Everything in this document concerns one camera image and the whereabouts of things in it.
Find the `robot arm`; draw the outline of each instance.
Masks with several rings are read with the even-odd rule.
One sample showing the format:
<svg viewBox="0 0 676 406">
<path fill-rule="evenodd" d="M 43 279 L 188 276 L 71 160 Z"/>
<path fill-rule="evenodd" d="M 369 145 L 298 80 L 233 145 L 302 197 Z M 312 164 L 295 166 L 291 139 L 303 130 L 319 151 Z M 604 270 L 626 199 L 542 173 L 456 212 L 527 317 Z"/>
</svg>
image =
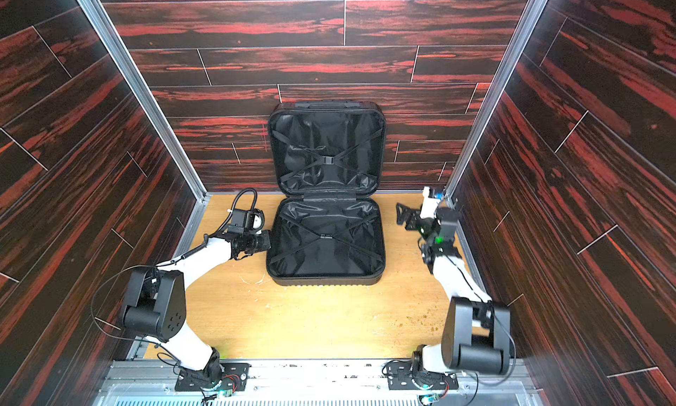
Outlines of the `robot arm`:
<svg viewBox="0 0 676 406">
<path fill-rule="evenodd" d="M 244 192 L 253 192 L 248 211 L 236 209 Z M 154 267 L 133 271 L 120 312 L 123 327 L 137 331 L 157 343 L 179 361 L 180 375 L 204 382 L 203 389 L 220 385 L 223 367 L 220 354 L 190 329 L 186 320 L 185 291 L 202 275 L 230 260 L 249 257 L 270 248 L 270 232 L 261 230 L 263 212 L 255 209 L 254 189 L 241 191 L 230 215 L 219 229 L 205 235 L 202 244 Z"/>
<path fill-rule="evenodd" d="M 188 287 L 198 278 L 231 258 L 230 242 L 216 237 L 208 238 L 205 242 L 207 245 L 203 249 L 189 257 L 166 266 L 158 266 L 162 268 L 162 271 L 180 271 L 183 274 L 184 289 L 187 291 Z M 211 359 L 212 348 L 190 329 L 188 323 L 184 322 L 184 316 L 181 320 L 183 321 L 181 329 L 168 341 L 163 342 L 153 336 L 146 336 L 146 338 L 159 344 L 173 357 L 180 360 L 183 368 L 194 371 L 205 369 Z"/>
<path fill-rule="evenodd" d="M 459 214 L 439 208 L 440 197 L 427 188 L 424 196 L 420 210 L 397 204 L 397 224 L 422 236 L 418 242 L 422 260 L 441 283 L 450 306 L 441 344 L 418 347 L 412 359 L 413 375 L 425 378 L 455 369 L 506 374 L 510 368 L 510 311 L 478 287 L 453 246 Z M 473 327 L 488 330 L 488 336 L 472 334 Z"/>
</svg>

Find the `wood panel wall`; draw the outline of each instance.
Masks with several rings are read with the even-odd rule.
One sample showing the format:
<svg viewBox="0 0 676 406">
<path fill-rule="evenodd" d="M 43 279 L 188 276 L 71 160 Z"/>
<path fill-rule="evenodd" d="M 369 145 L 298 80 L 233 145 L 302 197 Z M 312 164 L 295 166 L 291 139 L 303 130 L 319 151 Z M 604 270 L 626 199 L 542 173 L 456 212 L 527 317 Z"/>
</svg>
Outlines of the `wood panel wall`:
<svg viewBox="0 0 676 406">
<path fill-rule="evenodd" d="M 443 186 L 527 0 L 101 0 L 208 190 L 276 189 L 281 101 L 378 103 L 381 188 Z"/>
<path fill-rule="evenodd" d="M 552 405 L 676 404 L 674 0 L 549 0 L 454 195 Z"/>
<path fill-rule="evenodd" d="M 195 199 L 75 0 L 0 17 L 0 404 L 87 405 L 124 354 L 94 292 L 169 258 Z"/>
</svg>

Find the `open suitcase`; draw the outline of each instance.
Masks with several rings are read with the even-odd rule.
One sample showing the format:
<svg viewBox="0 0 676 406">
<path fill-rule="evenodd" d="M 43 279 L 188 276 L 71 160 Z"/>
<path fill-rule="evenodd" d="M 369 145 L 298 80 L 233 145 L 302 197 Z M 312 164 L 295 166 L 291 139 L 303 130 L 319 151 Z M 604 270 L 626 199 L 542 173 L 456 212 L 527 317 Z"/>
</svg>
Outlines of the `open suitcase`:
<svg viewBox="0 0 676 406">
<path fill-rule="evenodd" d="M 385 120 L 372 102 L 285 102 L 268 121 L 279 188 L 266 258 L 277 284 L 374 284 L 383 222 L 370 195 L 383 168 Z"/>
</svg>

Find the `suitcase handle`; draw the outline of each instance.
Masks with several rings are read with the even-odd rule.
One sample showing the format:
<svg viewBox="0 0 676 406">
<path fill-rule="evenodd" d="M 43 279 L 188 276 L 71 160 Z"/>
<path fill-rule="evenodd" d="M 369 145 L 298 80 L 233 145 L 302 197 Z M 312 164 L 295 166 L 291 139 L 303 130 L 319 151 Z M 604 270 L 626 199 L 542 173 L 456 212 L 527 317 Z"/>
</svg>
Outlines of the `suitcase handle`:
<svg viewBox="0 0 676 406">
<path fill-rule="evenodd" d="M 295 106 L 299 108 L 359 108 L 360 104 L 356 101 L 312 101 L 297 102 Z"/>
</svg>

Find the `metal grate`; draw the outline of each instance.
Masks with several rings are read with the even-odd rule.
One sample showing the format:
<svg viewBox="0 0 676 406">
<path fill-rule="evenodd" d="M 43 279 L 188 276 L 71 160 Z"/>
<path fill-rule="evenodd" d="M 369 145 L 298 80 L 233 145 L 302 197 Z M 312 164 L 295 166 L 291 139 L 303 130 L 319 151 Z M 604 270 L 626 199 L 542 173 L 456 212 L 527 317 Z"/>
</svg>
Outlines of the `metal grate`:
<svg viewBox="0 0 676 406">
<path fill-rule="evenodd" d="M 209 406 L 417 406 L 411 400 L 237 400 L 210 401 Z M 198 400 L 118 400 L 115 406 L 200 406 Z"/>
</svg>

